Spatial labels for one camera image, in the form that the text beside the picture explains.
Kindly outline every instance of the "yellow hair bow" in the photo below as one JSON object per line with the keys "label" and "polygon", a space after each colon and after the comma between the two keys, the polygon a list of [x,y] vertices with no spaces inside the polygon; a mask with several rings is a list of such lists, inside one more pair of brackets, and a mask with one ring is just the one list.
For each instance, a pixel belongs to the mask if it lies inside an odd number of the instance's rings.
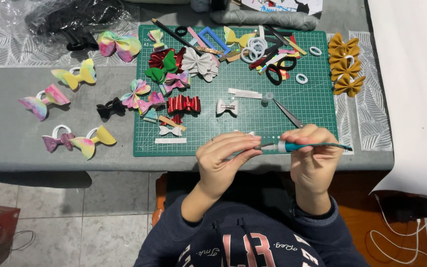
{"label": "yellow hair bow", "polygon": [[354,59],[354,62],[359,61],[358,55],[360,52],[360,48],[358,46],[353,47],[348,52],[345,51],[344,46],[337,47],[330,55],[329,57],[329,63],[331,65],[331,69],[335,69],[337,65],[339,64],[339,61],[342,58],[352,58]]}
{"label": "yellow hair bow", "polygon": [[242,37],[237,38],[235,36],[235,32],[227,26],[223,27],[223,31],[225,32],[225,41],[227,45],[239,43],[241,47],[246,47],[248,39],[256,36],[256,33],[247,33],[244,34]]}
{"label": "yellow hair bow", "polygon": [[339,60],[338,64],[335,64],[335,68],[332,69],[331,80],[335,81],[339,79],[341,75],[344,75],[344,74],[348,74],[350,75],[350,77],[355,79],[358,76],[359,71],[362,70],[360,68],[361,64],[362,63],[360,61],[352,62],[351,60],[350,66],[348,66],[347,58],[342,58],[341,60]]}
{"label": "yellow hair bow", "polygon": [[334,85],[334,94],[341,94],[347,92],[349,97],[354,97],[362,89],[363,81],[365,76],[362,76],[356,80],[352,80],[350,75],[347,73],[340,78]]}
{"label": "yellow hair bow", "polygon": [[93,154],[95,154],[96,143],[101,142],[107,145],[116,143],[116,139],[103,125],[89,131],[87,137],[75,137],[73,139],[69,139],[69,141],[74,146],[80,148],[82,154],[87,160],[91,159]]}
{"label": "yellow hair bow", "polygon": [[[79,70],[78,75],[74,75],[74,71]],[[93,69],[93,60],[91,58],[82,62],[80,67],[73,67],[69,71],[63,69],[51,70],[52,75],[60,79],[63,84],[68,85],[72,90],[78,88],[78,84],[86,82],[88,84],[96,83],[95,69]]]}
{"label": "yellow hair bow", "polygon": [[340,33],[336,33],[329,42],[329,54],[332,54],[332,52],[339,46],[343,46],[345,48],[345,51],[348,52],[352,48],[356,47],[358,44],[358,38],[352,38],[347,43],[344,43],[342,41],[342,35]]}

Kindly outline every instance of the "pencil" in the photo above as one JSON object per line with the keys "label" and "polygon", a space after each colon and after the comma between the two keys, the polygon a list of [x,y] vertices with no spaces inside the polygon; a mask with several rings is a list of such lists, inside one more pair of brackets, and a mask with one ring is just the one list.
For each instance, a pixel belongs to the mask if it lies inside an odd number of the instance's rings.
{"label": "pencil", "polygon": [[195,48],[195,46],[189,44],[186,40],[184,40],[181,36],[177,35],[175,32],[171,31],[168,27],[166,27],[164,24],[159,22],[157,19],[151,19],[151,21],[159,28],[163,29],[166,33],[168,33],[170,36],[174,37],[177,41],[181,42],[183,45],[186,45],[190,48],[192,48],[199,56],[202,55],[202,53]]}

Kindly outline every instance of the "black hair tie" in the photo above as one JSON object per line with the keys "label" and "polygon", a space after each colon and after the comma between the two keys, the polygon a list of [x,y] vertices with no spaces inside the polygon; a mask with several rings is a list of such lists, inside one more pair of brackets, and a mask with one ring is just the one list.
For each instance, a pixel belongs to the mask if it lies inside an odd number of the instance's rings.
{"label": "black hair tie", "polygon": [[179,36],[184,36],[187,34],[187,27],[186,26],[179,26],[177,28],[175,28],[175,34],[179,35]]}
{"label": "black hair tie", "polygon": [[122,101],[115,97],[115,99],[108,101],[105,105],[98,104],[96,105],[96,111],[102,119],[109,119],[114,113],[125,113],[125,107],[122,104]]}
{"label": "black hair tie", "polygon": [[[273,77],[270,74],[270,69],[276,71],[276,74],[277,74],[279,80],[273,79]],[[268,65],[268,67],[266,68],[266,77],[268,77],[270,82],[272,82],[276,86],[280,85],[281,82],[283,81],[283,77],[281,76],[281,72],[279,71],[279,68],[275,64],[269,64]]]}
{"label": "black hair tie", "polygon": [[[293,62],[293,64],[292,64],[291,66],[288,66],[288,67],[286,67],[286,66],[282,67],[282,66],[281,66],[281,64],[282,64],[285,60],[292,61],[292,62]],[[293,70],[293,69],[296,67],[296,64],[297,64],[297,63],[298,63],[298,59],[297,59],[296,57],[284,57],[284,58],[282,58],[282,59],[280,59],[280,60],[278,61],[278,68],[279,68],[279,69],[281,69],[281,70],[286,70],[286,71],[288,71],[288,70]]]}

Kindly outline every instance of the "woman's left hand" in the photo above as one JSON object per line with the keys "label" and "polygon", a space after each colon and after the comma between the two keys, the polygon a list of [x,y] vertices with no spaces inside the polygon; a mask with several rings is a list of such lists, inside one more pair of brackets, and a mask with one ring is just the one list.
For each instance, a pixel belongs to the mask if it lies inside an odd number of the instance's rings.
{"label": "woman's left hand", "polygon": [[[251,158],[263,153],[253,149],[260,145],[260,141],[261,136],[233,132],[213,137],[199,147],[195,153],[200,169],[199,189],[212,199],[220,198],[232,184],[238,169]],[[225,161],[239,151],[242,152]]]}

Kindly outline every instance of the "black velvet hair bow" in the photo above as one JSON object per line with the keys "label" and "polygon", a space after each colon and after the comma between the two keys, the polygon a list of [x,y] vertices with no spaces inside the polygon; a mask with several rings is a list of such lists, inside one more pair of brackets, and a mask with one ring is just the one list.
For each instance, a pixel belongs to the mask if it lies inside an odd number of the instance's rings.
{"label": "black velvet hair bow", "polygon": [[96,105],[96,111],[98,111],[98,114],[100,114],[102,119],[109,119],[114,113],[125,113],[126,109],[123,106],[122,101],[115,97],[105,105]]}

